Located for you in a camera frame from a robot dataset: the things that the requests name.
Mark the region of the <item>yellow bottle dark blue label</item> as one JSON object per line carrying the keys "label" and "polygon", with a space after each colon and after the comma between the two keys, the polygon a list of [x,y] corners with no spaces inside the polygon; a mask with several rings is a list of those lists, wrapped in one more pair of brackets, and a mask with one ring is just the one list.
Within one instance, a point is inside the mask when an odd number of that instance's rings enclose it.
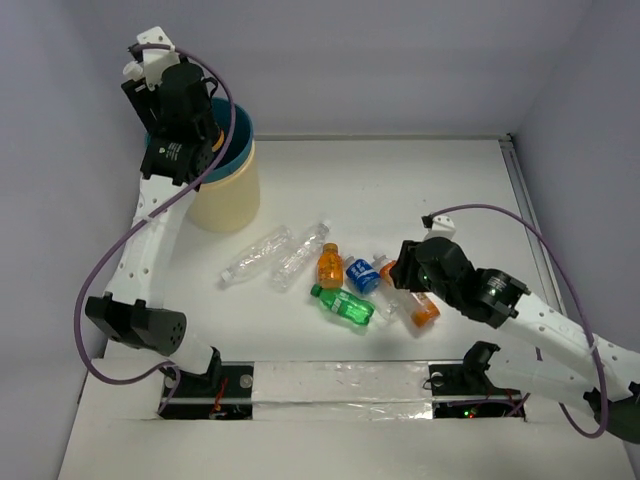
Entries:
{"label": "yellow bottle dark blue label", "polygon": [[213,142],[211,151],[213,153],[218,152],[225,142],[225,132],[223,130],[219,131],[219,137]]}

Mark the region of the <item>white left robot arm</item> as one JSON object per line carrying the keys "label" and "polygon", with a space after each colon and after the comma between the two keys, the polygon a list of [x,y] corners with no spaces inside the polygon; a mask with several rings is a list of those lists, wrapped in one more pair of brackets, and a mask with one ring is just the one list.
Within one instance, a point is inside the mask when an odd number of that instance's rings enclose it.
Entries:
{"label": "white left robot arm", "polygon": [[109,339],[172,361],[201,395],[220,386],[219,353],[188,332],[185,314],[165,308],[164,296],[177,234],[197,193],[193,182],[224,140],[208,91],[213,82],[184,60],[168,67],[151,90],[141,82],[123,84],[149,134],[132,223],[138,231],[125,242],[104,294],[89,297],[85,306]]}

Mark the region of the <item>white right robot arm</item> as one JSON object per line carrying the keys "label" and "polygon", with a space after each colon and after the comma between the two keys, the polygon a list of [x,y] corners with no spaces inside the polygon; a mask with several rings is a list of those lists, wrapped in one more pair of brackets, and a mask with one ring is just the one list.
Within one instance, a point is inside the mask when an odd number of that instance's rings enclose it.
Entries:
{"label": "white right robot arm", "polygon": [[478,341],[460,368],[468,390],[493,386],[544,396],[592,415],[611,435],[638,443],[638,353],[588,335],[505,272],[475,268],[446,237],[404,241],[391,278],[396,288],[432,293],[462,316],[545,355],[542,361],[515,358],[495,344]]}

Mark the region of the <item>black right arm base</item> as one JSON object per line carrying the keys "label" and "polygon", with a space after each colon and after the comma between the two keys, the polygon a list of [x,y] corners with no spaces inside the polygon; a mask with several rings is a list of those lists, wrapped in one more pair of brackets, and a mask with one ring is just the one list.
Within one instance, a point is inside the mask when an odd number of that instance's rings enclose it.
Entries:
{"label": "black right arm base", "polygon": [[494,386],[486,373],[500,348],[476,342],[461,361],[431,363],[422,388],[431,394],[435,419],[526,419],[525,397],[519,390]]}

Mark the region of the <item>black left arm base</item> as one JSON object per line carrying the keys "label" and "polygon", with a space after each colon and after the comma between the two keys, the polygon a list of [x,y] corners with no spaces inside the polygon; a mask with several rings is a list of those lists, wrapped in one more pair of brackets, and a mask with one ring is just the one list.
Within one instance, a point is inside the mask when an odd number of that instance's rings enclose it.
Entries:
{"label": "black left arm base", "polygon": [[251,420],[254,364],[221,364],[214,385],[182,372],[177,390],[159,416],[166,420]]}

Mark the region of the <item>cream bin with teal rim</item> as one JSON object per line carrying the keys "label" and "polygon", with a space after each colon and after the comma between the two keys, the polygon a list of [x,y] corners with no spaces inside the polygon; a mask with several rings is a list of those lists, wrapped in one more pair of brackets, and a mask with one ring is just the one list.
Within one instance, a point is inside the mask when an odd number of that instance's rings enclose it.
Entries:
{"label": "cream bin with teal rim", "polygon": [[211,103],[222,132],[228,132],[231,121],[235,130],[225,156],[201,184],[187,216],[201,229],[233,232],[248,225],[260,206],[253,124],[240,105],[231,108],[219,97],[212,98]]}

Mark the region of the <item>orange label drink bottle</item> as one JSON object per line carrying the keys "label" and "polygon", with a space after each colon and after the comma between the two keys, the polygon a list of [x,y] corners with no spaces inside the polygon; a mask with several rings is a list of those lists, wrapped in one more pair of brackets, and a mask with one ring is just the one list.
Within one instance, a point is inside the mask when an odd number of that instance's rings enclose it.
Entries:
{"label": "orange label drink bottle", "polygon": [[422,330],[440,316],[440,311],[426,293],[413,293],[394,286],[390,271],[395,263],[395,260],[385,254],[373,255],[372,266],[382,279],[380,287],[383,292],[389,297],[397,312],[403,314],[416,330]]}

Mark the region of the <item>small blue label water bottle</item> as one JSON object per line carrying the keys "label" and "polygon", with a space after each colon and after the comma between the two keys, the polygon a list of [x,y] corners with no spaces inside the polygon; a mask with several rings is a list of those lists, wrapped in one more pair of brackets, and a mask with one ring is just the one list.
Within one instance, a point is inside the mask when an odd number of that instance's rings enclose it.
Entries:
{"label": "small blue label water bottle", "polygon": [[346,276],[358,293],[369,295],[378,288],[381,277],[368,261],[348,256],[344,265]]}

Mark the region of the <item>green soda bottle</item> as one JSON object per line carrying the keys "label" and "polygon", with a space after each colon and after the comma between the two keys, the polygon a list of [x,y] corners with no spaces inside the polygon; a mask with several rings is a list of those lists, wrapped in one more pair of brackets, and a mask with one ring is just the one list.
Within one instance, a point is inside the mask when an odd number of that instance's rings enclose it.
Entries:
{"label": "green soda bottle", "polygon": [[375,306],[340,288],[311,287],[310,295],[334,315],[356,327],[367,327],[375,313]]}

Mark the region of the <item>small orange juice bottle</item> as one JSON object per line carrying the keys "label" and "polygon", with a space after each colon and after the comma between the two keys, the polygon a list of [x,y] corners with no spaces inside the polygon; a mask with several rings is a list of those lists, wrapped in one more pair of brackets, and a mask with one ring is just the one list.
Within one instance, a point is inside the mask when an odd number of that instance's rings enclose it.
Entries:
{"label": "small orange juice bottle", "polygon": [[335,243],[323,245],[317,261],[316,282],[325,289],[340,289],[343,286],[343,262]]}

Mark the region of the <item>clear crumpled bottle white cap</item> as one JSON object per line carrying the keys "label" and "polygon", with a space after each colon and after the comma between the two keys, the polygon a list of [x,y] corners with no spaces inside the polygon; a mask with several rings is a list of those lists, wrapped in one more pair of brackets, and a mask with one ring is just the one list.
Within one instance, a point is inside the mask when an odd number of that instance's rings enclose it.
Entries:
{"label": "clear crumpled bottle white cap", "polygon": [[331,223],[324,219],[302,231],[284,256],[279,259],[270,276],[270,285],[277,292],[287,291],[302,274],[313,258],[316,258],[330,232]]}

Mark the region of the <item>clear unlabelled plastic bottle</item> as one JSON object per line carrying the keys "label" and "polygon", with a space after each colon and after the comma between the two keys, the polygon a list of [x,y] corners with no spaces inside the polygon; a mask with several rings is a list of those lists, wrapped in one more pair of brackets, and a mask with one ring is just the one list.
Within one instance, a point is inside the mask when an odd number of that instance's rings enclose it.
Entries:
{"label": "clear unlabelled plastic bottle", "polygon": [[229,288],[252,280],[268,270],[291,247],[291,229],[280,225],[238,253],[220,272],[220,285]]}

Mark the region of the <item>aluminium side rail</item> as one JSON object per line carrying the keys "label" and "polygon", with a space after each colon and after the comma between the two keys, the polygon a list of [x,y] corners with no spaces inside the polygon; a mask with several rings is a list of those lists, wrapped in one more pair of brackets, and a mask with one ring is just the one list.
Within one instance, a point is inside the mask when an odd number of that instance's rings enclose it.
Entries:
{"label": "aluminium side rail", "polygon": [[[540,233],[539,223],[526,186],[513,138],[510,135],[507,135],[502,137],[498,143],[512,189],[514,191],[518,215],[522,220],[533,227],[536,232]],[[541,284],[540,296],[543,297],[551,307],[558,309],[560,313],[567,315],[567,309],[561,293],[560,284],[555,275],[554,264],[546,250],[546,247],[527,227],[525,227],[524,230],[528,238],[534,264]]]}

